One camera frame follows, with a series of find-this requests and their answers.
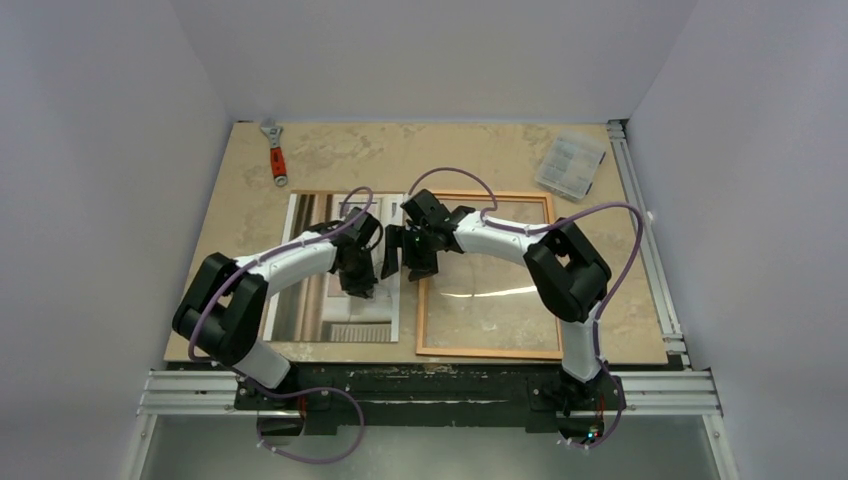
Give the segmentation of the plant photo print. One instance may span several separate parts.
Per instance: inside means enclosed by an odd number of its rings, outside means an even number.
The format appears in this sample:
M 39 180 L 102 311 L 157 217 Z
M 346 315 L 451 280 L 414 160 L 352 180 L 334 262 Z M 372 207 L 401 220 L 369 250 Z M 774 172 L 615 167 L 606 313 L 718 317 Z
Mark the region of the plant photo print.
M 306 190 L 290 195 L 282 240 L 308 226 L 339 220 L 367 203 L 365 194 L 349 201 L 341 192 Z M 400 278 L 380 278 L 370 299 L 351 297 L 339 275 L 322 273 L 294 284 L 270 299 L 263 338 L 312 343 L 394 343 L 399 340 Z

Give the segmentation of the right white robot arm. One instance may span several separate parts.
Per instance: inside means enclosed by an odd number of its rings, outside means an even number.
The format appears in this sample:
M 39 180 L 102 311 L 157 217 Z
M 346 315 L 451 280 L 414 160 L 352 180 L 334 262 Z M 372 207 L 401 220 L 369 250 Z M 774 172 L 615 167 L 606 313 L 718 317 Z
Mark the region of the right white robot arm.
M 400 207 L 404 224 L 390 225 L 384 233 L 383 278 L 401 268 L 408 269 L 411 281 L 433 277 L 441 252 L 481 254 L 525 267 L 541 302 L 560 322 L 564 399 L 584 407 L 599 396 L 603 361 L 594 324 L 612 272 L 575 223 L 561 218 L 521 224 L 495 218 L 488 209 L 449 209 L 426 189 Z

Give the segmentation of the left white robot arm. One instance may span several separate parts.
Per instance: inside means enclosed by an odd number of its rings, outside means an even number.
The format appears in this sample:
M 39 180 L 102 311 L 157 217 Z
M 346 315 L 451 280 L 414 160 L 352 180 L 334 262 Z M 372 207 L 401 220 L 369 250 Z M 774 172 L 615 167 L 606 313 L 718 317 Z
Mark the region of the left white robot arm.
M 313 275 L 330 273 L 349 296 L 373 296 L 377 278 L 370 242 L 380 221 L 354 207 L 342 220 L 309 227 L 297 238 L 262 253 L 207 256 L 172 319 L 172 329 L 213 361 L 259 384 L 272 408 L 297 399 L 293 366 L 259 337 L 269 297 Z

